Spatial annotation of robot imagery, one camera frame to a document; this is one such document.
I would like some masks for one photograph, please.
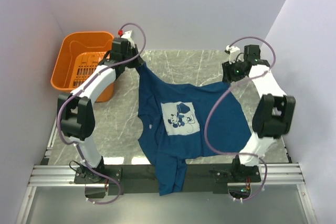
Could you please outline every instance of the blue cloth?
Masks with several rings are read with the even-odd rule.
[[[160,195],[181,191],[186,158],[214,156],[204,140],[207,116],[229,88],[223,82],[203,87],[168,84],[143,64],[138,117],[143,123],[140,146],[159,181]],[[211,144],[223,152],[239,152],[251,133],[239,102],[230,93],[215,111],[208,128]]]

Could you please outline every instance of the gray marble tabletop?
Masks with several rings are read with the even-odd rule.
[[[219,50],[148,50],[142,54],[147,66],[167,83],[191,83],[203,86],[222,80],[221,63],[228,55]],[[105,103],[95,103],[96,128],[93,133],[98,151],[106,164],[147,164],[140,149],[138,138],[142,133],[142,122],[138,118],[139,75],[127,69],[114,84],[114,95]],[[257,90],[252,82],[242,85],[233,92],[241,103],[251,128],[252,118],[259,102]],[[67,165],[78,160],[73,146],[64,145],[57,134],[49,165]],[[188,163],[231,163],[231,156],[200,157]],[[287,151],[283,140],[273,144],[265,155],[267,163],[287,163]]]

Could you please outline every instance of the mickey mouse graphic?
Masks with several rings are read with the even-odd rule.
[[[182,127],[195,123],[195,117],[190,111],[190,108],[184,103],[179,103],[176,105],[177,113],[171,114],[168,122],[173,125],[174,128]]]

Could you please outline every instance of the white wall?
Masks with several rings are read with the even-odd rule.
[[[146,32],[148,49],[222,49],[241,36],[265,38],[285,0],[47,2],[66,34],[80,30],[116,34],[122,24],[137,22]]]
[[[278,54],[277,81],[297,99],[289,153],[326,224],[336,223],[335,17],[335,0],[287,0],[266,38]]]
[[[48,143],[63,35],[43,0],[0,0],[0,222],[14,223]]]

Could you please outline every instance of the orange basket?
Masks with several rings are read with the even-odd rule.
[[[106,51],[111,50],[113,35],[105,31],[74,33],[61,46],[51,85],[60,91],[71,92],[79,87],[96,69]],[[106,102],[113,95],[113,83],[97,98]]]

